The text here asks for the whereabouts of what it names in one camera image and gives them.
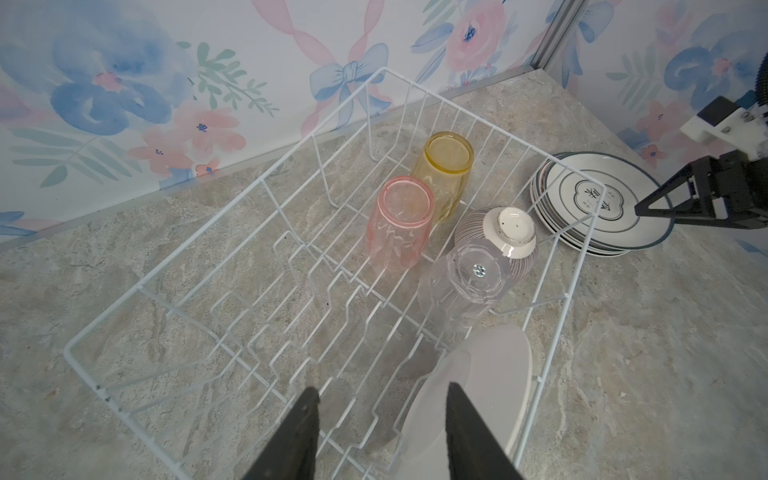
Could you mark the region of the white ceramic bowl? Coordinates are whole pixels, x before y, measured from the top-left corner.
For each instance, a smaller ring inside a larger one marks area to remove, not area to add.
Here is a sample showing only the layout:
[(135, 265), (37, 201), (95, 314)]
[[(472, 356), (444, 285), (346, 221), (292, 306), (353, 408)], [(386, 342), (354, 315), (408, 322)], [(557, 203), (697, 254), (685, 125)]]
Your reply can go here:
[(487, 239), (509, 260), (511, 279), (519, 283), (533, 269), (538, 241), (531, 216), (517, 207), (490, 207), (467, 213), (457, 224), (454, 245)]

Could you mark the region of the clear glass cup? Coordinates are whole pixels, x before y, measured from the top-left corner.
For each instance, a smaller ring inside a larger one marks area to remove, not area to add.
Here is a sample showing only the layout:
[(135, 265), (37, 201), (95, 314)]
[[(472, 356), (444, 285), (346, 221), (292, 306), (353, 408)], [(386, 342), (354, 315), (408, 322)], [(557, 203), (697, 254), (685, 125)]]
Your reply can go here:
[(471, 239), (437, 259), (421, 276), (417, 298), (440, 327), (471, 325), (514, 284), (510, 259), (490, 240)]

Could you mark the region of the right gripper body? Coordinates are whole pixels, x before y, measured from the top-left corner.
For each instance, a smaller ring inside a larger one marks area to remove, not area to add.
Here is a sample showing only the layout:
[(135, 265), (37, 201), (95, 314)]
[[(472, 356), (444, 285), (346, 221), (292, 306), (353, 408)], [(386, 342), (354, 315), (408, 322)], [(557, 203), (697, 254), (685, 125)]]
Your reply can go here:
[(756, 230), (767, 227), (767, 159), (734, 150), (689, 164), (697, 197), (691, 225)]

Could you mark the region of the yellow glass cup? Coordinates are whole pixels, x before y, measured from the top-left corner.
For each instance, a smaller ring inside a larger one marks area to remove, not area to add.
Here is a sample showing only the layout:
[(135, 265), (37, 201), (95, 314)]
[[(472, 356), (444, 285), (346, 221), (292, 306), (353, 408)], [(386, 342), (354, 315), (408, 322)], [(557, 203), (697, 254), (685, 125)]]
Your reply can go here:
[(457, 133), (441, 131), (425, 143), (410, 175), (430, 188), (434, 197), (434, 223), (442, 222), (454, 213), (473, 163), (472, 145)]

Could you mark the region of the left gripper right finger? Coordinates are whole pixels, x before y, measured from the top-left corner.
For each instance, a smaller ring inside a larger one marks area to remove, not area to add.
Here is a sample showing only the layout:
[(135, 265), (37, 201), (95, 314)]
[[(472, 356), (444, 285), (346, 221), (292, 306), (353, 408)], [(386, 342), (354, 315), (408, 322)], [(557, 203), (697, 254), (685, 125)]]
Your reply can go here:
[(445, 431), (451, 480), (523, 480), (456, 382), (448, 386)]

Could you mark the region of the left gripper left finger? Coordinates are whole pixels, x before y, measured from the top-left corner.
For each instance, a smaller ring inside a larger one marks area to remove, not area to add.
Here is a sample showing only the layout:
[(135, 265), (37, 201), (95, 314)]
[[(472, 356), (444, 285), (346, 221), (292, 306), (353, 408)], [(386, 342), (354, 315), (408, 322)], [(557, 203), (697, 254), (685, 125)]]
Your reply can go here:
[(319, 405), (318, 390), (305, 388), (242, 479), (314, 479)]

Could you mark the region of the pink glass cup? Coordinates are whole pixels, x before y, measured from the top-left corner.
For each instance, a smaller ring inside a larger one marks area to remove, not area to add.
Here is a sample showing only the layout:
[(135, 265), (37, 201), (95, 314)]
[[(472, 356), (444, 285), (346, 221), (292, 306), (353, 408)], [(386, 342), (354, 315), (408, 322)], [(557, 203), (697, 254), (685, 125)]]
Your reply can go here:
[(432, 191), (417, 178), (398, 176), (382, 186), (366, 228), (366, 251), (377, 272), (404, 271), (419, 263), (434, 208)]

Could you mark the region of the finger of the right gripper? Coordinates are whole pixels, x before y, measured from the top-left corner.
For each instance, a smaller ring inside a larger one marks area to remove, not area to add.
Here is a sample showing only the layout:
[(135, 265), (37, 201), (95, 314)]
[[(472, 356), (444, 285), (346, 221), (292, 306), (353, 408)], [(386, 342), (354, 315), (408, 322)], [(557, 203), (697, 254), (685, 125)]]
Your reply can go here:
[(699, 213), (699, 198), (694, 168), (682, 167), (635, 205), (638, 217), (682, 219)]

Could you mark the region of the white wire dish rack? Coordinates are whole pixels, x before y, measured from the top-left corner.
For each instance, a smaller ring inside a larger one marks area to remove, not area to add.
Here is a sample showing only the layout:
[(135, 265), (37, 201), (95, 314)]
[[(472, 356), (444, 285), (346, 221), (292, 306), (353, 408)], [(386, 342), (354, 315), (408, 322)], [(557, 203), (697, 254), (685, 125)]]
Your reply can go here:
[[(473, 333), (500, 324), (535, 341), (532, 382), (511, 449), (524, 452), (586, 250), (537, 216), (529, 184), (557, 157), (388, 68), (346, 100), (346, 126), (320, 122), (96, 317), (64, 355), (98, 398), (179, 479), (239, 479), (307, 387), (321, 396), (317, 475), (393, 477), (409, 407), (428, 375)], [(464, 136), (475, 162), (422, 258), (377, 272), (366, 228), (382, 186), (406, 175), (427, 139)], [(538, 255), (471, 325), (420, 309), (421, 276), (453, 246), (469, 212), (518, 207)]]

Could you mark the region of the grey patterned plate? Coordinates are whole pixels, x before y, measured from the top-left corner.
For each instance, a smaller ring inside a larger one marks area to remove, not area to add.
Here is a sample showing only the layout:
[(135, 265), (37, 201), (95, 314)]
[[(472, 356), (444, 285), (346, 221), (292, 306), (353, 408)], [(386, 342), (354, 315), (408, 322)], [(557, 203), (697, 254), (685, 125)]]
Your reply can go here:
[(405, 418), (395, 479), (449, 477), (445, 415), (452, 382), (462, 387), (494, 440), (510, 454), (532, 382), (528, 337), (511, 324), (483, 329), (440, 361)]
[(565, 231), (578, 231), (596, 247), (643, 250), (672, 233), (671, 219), (635, 213), (635, 205), (659, 186), (649, 173), (617, 156), (562, 153), (540, 174), (539, 199), (555, 220), (569, 224)]

